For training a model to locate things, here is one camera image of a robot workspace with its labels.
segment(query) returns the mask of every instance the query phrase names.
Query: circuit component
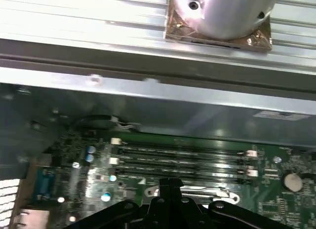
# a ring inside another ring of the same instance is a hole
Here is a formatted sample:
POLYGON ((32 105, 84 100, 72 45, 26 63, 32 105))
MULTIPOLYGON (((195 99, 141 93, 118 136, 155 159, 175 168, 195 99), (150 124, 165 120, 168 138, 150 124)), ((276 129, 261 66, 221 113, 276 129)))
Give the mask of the circuit component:
POLYGON ((284 187, 291 192, 301 191, 303 188, 303 180, 296 173, 286 173, 282 178, 284 187))
MULTIPOLYGON (((45 209, 51 207, 49 229, 125 199, 150 203, 158 189, 148 189, 162 177, 180 178, 186 186, 182 193, 201 204, 220 198, 294 229, 316 226, 316 170, 300 151, 143 133, 93 133, 67 132, 51 147, 47 171, 55 179, 49 183, 49 198, 41 201, 45 209)), ((38 178, 43 182, 42 170, 38 178)))

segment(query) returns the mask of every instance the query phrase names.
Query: white label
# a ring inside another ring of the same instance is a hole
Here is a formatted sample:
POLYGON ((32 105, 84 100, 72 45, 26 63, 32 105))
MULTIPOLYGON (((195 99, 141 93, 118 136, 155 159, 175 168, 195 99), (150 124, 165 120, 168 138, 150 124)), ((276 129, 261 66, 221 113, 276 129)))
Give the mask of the white label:
POLYGON ((306 119, 310 117, 310 115, 307 114, 292 114, 292 113, 286 113, 286 112, 271 112, 271 111, 262 111, 258 114, 255 114, 254 117, 261 117, 261 118, 270 118, 270 119, 284 119, 284 120, 300 120, 300 119, 306 119))

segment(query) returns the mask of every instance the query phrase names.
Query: wire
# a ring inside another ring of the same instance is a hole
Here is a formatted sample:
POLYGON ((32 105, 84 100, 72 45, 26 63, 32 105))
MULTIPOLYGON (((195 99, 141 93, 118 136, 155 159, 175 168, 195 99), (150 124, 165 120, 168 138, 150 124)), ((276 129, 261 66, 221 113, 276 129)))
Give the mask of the wire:
POLYGON ((69 129, 73 128, 73 127, 75 127, 83 122, 94 121, 94 120, 108 120, 108 121, 115 123, 117 125, 117 127, 121 128, 121 129, 135 129, 134 123, 127 123, 125 121, 122 121, 118 117, 115 117, 112 115, 107 115, 107 114, 92 114, 92 115, 88 115, 88 116, 79 118, 69 125, 69 129))
POLYGON ((135 126, 131 125, 131 124, 129 124, 129 125, 121 125, 120 123, 117 123, 117 126, 119 128, 121 128, 121 129, 133 129, 133 128, 135 128, 135 126))

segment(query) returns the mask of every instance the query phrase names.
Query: metal panel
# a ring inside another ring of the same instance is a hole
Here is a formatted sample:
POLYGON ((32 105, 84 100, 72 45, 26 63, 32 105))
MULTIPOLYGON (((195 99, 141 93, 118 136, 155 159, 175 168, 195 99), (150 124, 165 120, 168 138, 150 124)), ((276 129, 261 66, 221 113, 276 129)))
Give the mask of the metal panel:
MULTIPOLYGON (((17 98, 41 100, 45 110, 58 108, 68 116, 67 120, 56 118, 58 124, 71 123, 86 115, 106 114, 140 123, 140 130, 149 133, 316 146, 315 101, 184 87, 153 80, 101 78, 91 82, 91 77, 86 76, 46 72, 38 75, 35 71, 4 68, 0 69, 0 77, 1 82, 18 80, 18 84, 35 86, 28 87, 31 95, 17 98), (261 110, 311 116, 297 121, 254 117, 261 110)), ((30 105, 26 109, 34 116, 42 116, 43 121, 51 119, 51 112, 30 105)), ((93 126, 104 128, 106 124, 99 122, 93 126)))
POLYGON ((276 45, 268 54, 165 41, 166 0, 0 0, 2 14, 10 14, 0 18, 0 38, 243 66, 255 61, 314 75, 315 5, 279 0, 271 14, 276 45))

